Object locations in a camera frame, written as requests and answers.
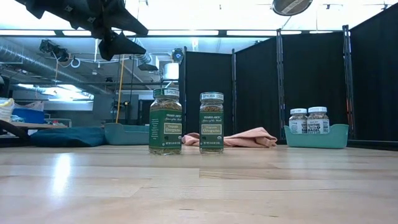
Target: spice jar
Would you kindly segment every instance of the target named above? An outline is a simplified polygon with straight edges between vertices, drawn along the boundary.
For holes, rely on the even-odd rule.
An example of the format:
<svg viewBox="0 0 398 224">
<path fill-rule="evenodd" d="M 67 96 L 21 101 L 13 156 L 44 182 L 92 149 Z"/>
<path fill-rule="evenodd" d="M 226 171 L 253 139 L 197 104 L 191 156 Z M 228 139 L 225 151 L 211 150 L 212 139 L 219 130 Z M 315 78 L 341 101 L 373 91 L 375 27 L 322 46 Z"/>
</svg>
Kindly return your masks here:
<svg viewBox="0 0 398 224">
<path fill-rule="evenodd" d="M 150 106 L 149 152 L 151 154 L 181 154 L 182 107 L 180 92 L 173 88 L 154 90 L 155 101 Z"/>
<path fill-rule="evenodd" d="M 329 117 L 326 115 L 328 109 L 324 106 L 316 106 L 308 109 L 307 132 L 309 134 L 329 133 Z"/>
<path fill-rule="evenodd" d="M 224 150 L 224 94 L 200 94 L 200 152 L 222 153 Z"/>
<path fill-rule="evenodd" d="M 307 133 L 307 109 L 291 109 L 289 118 L 289 128 L 293 134 Z"/>
</svg>

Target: pink towel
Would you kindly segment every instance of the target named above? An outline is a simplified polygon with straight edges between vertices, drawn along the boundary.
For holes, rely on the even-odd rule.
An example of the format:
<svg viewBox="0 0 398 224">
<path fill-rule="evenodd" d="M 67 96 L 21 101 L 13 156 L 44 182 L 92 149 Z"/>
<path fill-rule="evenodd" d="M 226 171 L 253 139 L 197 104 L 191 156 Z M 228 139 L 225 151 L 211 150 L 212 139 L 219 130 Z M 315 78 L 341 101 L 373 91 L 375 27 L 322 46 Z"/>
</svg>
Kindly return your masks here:
<svg viewBox="0 0 398 224">
<path fill-rule="evenodd" d="M 187 146 L 199 146 L 198 133 L 190 133 L 182 138 Z M 264 128 L 254 128 L 232 136 L 224 137 L 226 147 L 272 147 L 276 146 L 277 138 L 271 136 Z"/>
</svg>

